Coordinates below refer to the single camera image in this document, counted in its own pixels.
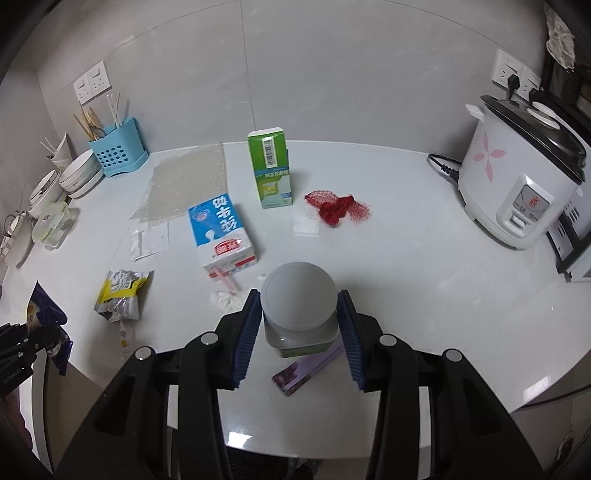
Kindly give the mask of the green white drink carton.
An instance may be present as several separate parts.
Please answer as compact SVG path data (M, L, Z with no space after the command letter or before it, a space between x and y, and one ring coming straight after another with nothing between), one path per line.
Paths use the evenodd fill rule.
M293 194L286 136L280 127L256 130L247 136L256 190L263 209L290 206Z

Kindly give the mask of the small clear plastic bag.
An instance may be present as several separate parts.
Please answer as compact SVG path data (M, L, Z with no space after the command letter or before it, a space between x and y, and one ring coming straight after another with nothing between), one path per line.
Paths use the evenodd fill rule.
M168 249L168 223L152 225L139 223L131 234L130 258L132 262L150 257Z

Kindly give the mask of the wooden chopsticks bundle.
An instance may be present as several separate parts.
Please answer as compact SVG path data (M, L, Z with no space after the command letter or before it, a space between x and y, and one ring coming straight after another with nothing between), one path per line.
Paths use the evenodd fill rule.
M110 115L112 117L111 131L113 131L120 128L123 123L119 115L120 94L107 94L106 101ZM80 114L74 114L73 117L82 131L91 141L102 139L108 133L107 127L103 125L91 107L88 109L80 107Z

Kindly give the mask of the white wall socket left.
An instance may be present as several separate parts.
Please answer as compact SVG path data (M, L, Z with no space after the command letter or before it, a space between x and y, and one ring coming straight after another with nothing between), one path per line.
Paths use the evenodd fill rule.
M103 61L91 67L86 73L76 79L73 84L76 99L80 105L111 88L105 63Z

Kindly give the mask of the white rice cooker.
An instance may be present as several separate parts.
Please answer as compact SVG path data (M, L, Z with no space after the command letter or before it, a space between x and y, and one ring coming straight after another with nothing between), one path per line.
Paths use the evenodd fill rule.
M507 246L545 235L585 182L586 150L549 107L481 97L468 104L477 128L460 168L468 216Z

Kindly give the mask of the white wall socket right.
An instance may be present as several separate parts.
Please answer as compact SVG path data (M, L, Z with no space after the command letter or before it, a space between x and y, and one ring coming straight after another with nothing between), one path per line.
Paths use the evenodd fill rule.
M491 79L499 87L508 89L509 78L517 76L520 80L520 87L515 94L524 100L528 100L532 90L539 90L541 78L527 65L514 58L509 53L498 49L495 55Z

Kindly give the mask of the white microwave oven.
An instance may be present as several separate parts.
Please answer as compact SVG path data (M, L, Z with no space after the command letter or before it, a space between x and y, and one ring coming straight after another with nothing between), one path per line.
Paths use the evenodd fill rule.
M556 254L556 269L569 282L591 280L590 183L572 195L547 236Z

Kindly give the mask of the red mesh net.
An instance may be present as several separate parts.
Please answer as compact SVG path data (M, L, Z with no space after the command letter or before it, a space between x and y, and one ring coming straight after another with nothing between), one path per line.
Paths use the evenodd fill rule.
M346 216L359 223L372 215L370 208L356 201L353 195L338 196L329 190L315 190L305 194L304 200L317 209L318 216L331 227L337 227Z

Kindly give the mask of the white pill bottle green label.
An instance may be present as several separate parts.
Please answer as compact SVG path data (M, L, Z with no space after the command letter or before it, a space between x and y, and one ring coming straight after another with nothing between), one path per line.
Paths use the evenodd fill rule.
M260 301L266 342L281 358L322 353L339 335L337 287L317 265L277 267L264 280Z

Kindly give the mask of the white wall socket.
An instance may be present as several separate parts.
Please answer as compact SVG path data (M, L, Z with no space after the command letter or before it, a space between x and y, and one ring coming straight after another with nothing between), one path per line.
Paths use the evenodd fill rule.
M539 90L541 78L527 65L514 58L509 53L498 49L495 55L491 79L499 87L508 89L509 78L517 76L520 80L520 87L515 94L524 100L528 100L532 90Z
M76 99L80 105L111 88L105 63L103 61L91 67L86 73L76 79L73 84Z

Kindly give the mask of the stacked white plates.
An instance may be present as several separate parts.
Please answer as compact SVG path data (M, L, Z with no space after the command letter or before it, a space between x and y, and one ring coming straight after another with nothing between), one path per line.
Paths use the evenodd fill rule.
M58 183L70 198L78 198L92 189L103 176L101 163L94 151L88 149L65 168Z

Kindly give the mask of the purple sachet wrapper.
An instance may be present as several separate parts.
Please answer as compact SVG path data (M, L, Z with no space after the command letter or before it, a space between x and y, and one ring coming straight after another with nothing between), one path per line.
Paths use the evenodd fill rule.
M322 371L344 351L342 338L338 337L325 352L312 354L297 359L290 366L284 368L271 377L271 381L284 395L290 396L299 390L312 377Z

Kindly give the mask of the blue white milk carton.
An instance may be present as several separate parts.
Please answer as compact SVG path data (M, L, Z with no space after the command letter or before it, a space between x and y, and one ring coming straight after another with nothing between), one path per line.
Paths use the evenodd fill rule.
M188 209L197 258L209 278L221 280L256 264L256 251L242 219L223 193Z

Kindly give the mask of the black appliance rack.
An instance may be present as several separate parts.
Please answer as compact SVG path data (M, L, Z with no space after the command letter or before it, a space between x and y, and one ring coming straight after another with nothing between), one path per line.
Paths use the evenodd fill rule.
M558 119L576 134L585 150L589 151L590 3L588 1L547 1L546 3L566 23L574 36L575 70L563 69L546 49L541 87L530 98L549 107ZM590 183L589 160L585 161L583 171L585 174L583 184Z

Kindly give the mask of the hanging white cloth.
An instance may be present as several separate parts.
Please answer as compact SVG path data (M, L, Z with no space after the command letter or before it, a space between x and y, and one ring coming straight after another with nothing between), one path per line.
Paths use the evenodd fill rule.
M574 36L566 23L548 4L545 4L548 39L546 49L552 58L565 70L575 70Z

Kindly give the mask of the glass bowl at edge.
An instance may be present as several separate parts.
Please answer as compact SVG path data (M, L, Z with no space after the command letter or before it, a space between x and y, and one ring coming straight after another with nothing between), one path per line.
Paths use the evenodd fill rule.
M21 268L33 247L32 222L27 212L6 217L1 240L1 262Z

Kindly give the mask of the white bowl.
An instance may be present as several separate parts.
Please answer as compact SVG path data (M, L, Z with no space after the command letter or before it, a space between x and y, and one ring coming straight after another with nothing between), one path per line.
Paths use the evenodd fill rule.
M37 220L48 205L60 199L64 192L59 183L60 176L59 171L51 170L33 189L29 197L30 217Z

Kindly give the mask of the blue utensil holder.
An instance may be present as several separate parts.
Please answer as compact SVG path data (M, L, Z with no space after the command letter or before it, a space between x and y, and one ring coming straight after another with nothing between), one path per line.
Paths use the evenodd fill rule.
M105 135L88 146L106 177L137 171L148 159L135 118L126 118L120 127L113 125L105 128Z

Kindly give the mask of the bubble wrap sheet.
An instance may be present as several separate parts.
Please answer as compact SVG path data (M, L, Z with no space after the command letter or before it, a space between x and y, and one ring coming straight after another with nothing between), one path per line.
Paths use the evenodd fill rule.
M197 146L154 168L131 219L155 226L226 192L228 177L221 143Z

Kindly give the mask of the yellow silver snack bag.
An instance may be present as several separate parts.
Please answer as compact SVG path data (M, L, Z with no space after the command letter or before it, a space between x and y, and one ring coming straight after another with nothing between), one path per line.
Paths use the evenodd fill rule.
M109 271L98 293L94 311L108 322L140 319L138 291L150 272Z

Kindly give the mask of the clear food container green lid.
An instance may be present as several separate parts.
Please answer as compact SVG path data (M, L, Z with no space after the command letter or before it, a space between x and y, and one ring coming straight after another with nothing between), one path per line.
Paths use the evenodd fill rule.
M60 201L48 205L40 215L32 230L32 241L47 250L58 249L80 214L67 202Z

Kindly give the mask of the dark blue snack wrapper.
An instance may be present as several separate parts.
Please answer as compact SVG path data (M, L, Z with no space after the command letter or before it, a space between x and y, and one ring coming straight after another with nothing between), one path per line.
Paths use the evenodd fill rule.
M27 329L29 332L50 329L58 334L57 339L50 342L45 350L60 376L66 375L73 347L73 342L64 329L66 323L67 316L64 311L52 300L40 283L36 282L27 305Z

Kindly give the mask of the white tissue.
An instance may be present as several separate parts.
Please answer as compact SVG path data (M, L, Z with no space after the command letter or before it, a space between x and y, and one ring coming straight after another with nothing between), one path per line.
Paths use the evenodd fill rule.
M216 289L209 295L209 303L222 313L239 311L245 305L249 288L242 287L235 277L225 277L215 286Z

